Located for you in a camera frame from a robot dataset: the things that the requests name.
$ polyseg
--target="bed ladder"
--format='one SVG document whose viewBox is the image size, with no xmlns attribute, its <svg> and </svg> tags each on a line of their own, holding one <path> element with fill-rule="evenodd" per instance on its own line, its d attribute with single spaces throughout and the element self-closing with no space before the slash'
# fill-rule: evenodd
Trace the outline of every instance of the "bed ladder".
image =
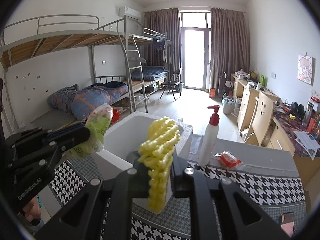
<svg viewBox="0 0 320 240">
<path fill-rule="evenodd" d="M 132 39 L 133 45 L 135 46 L 135 49 L 128 49 L 128 39 L 126 39 L 126 37 L 124 38 L 125 44 L 123 43 L 120 35 L 118 35 L 118 40 L 120 42 L 122 51 L 124 53 L 124 59 L 125 59 L 125 69 L 126 69 L 126 74 L 127 74 L 127 84 L 129 87 L 129 100 L 130 100 L 130 110 L 131 113 L 137 111 L 137 105 L 141 102 L 144 101 L 144 106 L 146 109 L 146 113 L 148 112 L 148 105 L 147 105 L 147 96 L 146 96 L 146 90 L 144 87 L 144 81 L 143 81 L 143 73 L 142 73 L 142 65 L 141 62 L 145 62 L 145 59 L 140 57 L 140 52 L 137 46 L 137 43 L 134 39 L 133 36 L 130 37 Z M 139 63 L 139 65 L 131 67 L 129 62 L 135 62 L 135 63 Z M 139 100 L 139 101 L 135 101 L 134 100 L 134 91 L 133 91 L 133 87 L 132 87 L 132 79 L 131 79 L 131 71 L 134 69 L 139 69 L 140 70 L 140 77 L 141 77 L 141 83 L 136 84 L 136 85 L 141 85 L 142 87 L 142 94 L 143 94 L 143 99 Z"/>
</svg>

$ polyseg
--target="yellow foam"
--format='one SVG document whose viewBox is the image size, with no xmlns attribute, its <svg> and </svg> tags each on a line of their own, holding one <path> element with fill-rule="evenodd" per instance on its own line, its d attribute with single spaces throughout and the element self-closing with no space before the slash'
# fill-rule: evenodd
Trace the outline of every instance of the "yellow foam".
<svg viewBox="0 0 320 240">
<path fill-rule="evenodd" d="M 139 148 L 139 162 L 151 170 L 148 175 L 150 190 L 148 209 L 159 214 L 165 204 L 167 183 L 172 164 L 174 145 L 180 140 L 180 131 L 173 119 L 163 117 L 152 122 L 148 130 L 147 141 Z"/>
</svg>

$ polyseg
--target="black folding chair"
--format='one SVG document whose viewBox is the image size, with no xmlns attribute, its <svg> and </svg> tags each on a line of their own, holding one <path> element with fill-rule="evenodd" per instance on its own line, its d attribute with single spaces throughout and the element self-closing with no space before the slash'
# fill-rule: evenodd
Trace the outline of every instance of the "black folding chair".
<svg viewBox="0 0 320 240">
<path fill-rule="evenodd" d="M 181 80 L 181 71 L 182 71 L 182 67 L 179 68 L 179 69 L 177 69 L 177 70 L 172 74 L 172 76 L 170 77 L 170 80 L 169 80 L 169 81 L 165 81 L 165 82 L 161 83 L 161 85 L 163 85 L 163 86 L 165 86 L 165 87 L 164 87 L 164 90 L 163 90 L 163 92 L 162 92 L 162 94 L 161 94 L 161 96 L 160 96 L 160 99 L 161 99 L 163 93 L 165 92 L 165 90 L 167 89 L 168 86 L 171 88 L 171 91 L 172 91 L 174 100 L 177 100 L 178 98 L 180 98 L 180 97 L 178 97 L 178 98 L 176 99 L 176 98 L 174 97 L 174 93 L 173 93 L 173 88 L 172 88 L 172 87 L 178 86 L 179 92 L 180 92 L 180 96 L 181 96 L 181 90 L 180 90 L 180 86 L 179 86 L 180 80 Z"/>
</svg>

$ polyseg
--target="plaid bedding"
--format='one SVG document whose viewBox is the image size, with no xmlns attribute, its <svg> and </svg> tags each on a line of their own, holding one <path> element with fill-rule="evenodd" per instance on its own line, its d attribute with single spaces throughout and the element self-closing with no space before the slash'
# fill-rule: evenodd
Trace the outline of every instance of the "plaid bedding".
<svg viewBox="0 0 320 240">
<path fill-rule="evenodd" d="M 79 91 L 78 84 L 61 88 L 49 96 L 47 102 L 52 108 L 60 109 L 66 113 L 72 114 L 71 103 L 76 96 L 77 91 Z"/>
<path fill-rule="evenodd" d="M 48 104 L 74 114 L 79 121 L 84 122 L 98 106 L 105 103 L 111 105 L 127 92 L 128 86 L 117 81 L 95 83 L 80 91 L 78 85 L 73 85 L 53 93 L 48 98 Z"/>
<path fill-rule="evenodd" d="M 128 92 L 128 86 L 125 83 L 118 81 L 111 81 L 105 84 L 95 83 L 92 86 L 98 86 L 108 92 L 110 95 L 109 105 L 112 105 L 119 97 Z"/>
<path fill-rule="evenodd" d="M 157 66 L 144 66 L 142 67 L 143 80 L 144 81 L 154 81 L 162 77 L 167 76 L 167 70 L 164 67 Z M 131 73 L 132 80 L 141 80 L 140 70 L 134 70 Z"/>
<path fill-rule="evenodd" d="M 76 119 L 85 122 L 94 109 L 109 101 L 110 95 L 102 88 L 86 87 L 76 93 L 71 110 Z"/>
</svg>

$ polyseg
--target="poster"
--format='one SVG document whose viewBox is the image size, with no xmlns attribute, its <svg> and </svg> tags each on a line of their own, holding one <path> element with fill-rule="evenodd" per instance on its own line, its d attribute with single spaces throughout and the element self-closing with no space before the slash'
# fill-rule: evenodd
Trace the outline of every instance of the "poster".
<svg viewBox="0 0 320 240">
<path fill-rule="evenodd" d="M 297 78 L 311 85 L 312 57 L 299 55 Z"/>
</svg>

